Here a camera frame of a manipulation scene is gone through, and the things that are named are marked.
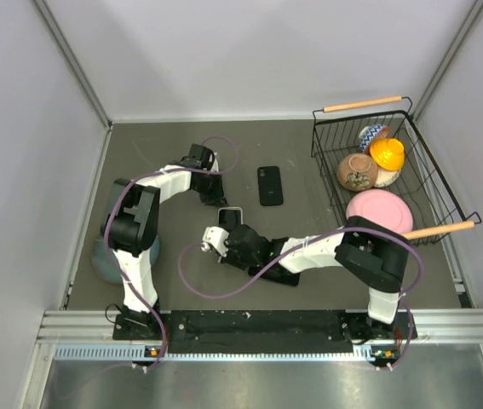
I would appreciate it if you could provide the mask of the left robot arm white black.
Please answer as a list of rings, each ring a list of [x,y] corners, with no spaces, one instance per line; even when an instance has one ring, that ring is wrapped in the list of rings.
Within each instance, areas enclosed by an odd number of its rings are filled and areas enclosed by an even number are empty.
[[[122,319],[142,337],[156,336],[162,325],[160,315],[154,312],[158,294],[150,260],[158,237],[159,208],[164,201],[189,191],[198,193],[203,205],[227,205],[217,154],[208,147],[193,144],[181,160],[113,184],[101,234],[123,281]]]

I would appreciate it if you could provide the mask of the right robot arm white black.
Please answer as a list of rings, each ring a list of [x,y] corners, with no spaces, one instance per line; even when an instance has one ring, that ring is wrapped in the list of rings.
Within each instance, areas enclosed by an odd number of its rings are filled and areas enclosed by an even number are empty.
[[[407,240],[413,222],[375,223],[368,216],[351,216],[348,228],[369,228],[387,233],[402,243],[366,232],[339,233],[325,239],[266,239],[245,224],[227,231],[219,252],[221,262],[246,270],[251,276],[282,256],[262,278],[281,285],[296,286],[298,274],[313,268],[345,268],[369,288],[366,327],[376,337],[386,337],[398,320],[400,290],[407,264]]]

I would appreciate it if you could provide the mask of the black smartphone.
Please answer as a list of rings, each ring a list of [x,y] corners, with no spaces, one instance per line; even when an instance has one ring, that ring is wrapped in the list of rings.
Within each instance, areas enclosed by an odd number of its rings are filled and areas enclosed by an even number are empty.
[[[275,284],[296,287],[299,284],[300,276],[299,274],[291,273],[284,268],[274,267],[270,268],[266,273],[264,273],[260,279],[273,282]]]

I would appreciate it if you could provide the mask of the black phone case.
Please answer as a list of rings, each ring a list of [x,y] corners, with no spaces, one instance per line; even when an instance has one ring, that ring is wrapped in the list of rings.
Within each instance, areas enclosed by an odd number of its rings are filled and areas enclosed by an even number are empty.
[[[278,166],[262,166],[257,169],[257,184],[260,205],[281,206],[284,195]]]

